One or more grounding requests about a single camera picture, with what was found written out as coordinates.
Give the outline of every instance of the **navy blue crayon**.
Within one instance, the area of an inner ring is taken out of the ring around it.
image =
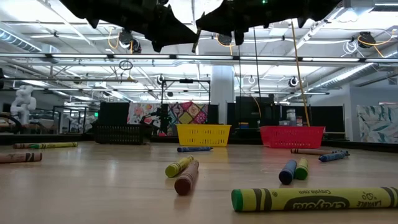
[[[279,180],[282,184],[288,185],[293,181],[294,172],[297,167],[297,162],[289,160],[282,171],[279,173]]]
[[[178,147],[178,152],[198,152],[198,151],[210,151],[213,147]]]
[[[349,156],[349,152],[348,152],[347,150],[345,150],[345,151],[343,151],[343,150],[335,150],[335,151],[332,151],[332,153],[339,153],[339,152],[343,152],[343,153],[346,154],[346,156]]]
[[[339,152],[334,154],[323,155],[319,157],[319,160],[322,162],[334,161],[337,159],[343,159],[346,156],[345,153]]]

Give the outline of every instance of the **wooden floor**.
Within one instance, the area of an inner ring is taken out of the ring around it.
[[[0,164],[0,223],[397,223],[398,210],[235,213],[231,190],[279,188],[288,159],[303,155],[261,146],[191,153],[199,162],[192,194],[179,197],[164,170],[189,154],[176,144],[114,146],[81,142],[47,149],[42,162]],[[0,150],[8,151],[2,146]],[[321,164],[306,156],[310,176],[289,187],[398,186],[398,154],[350,150]]]

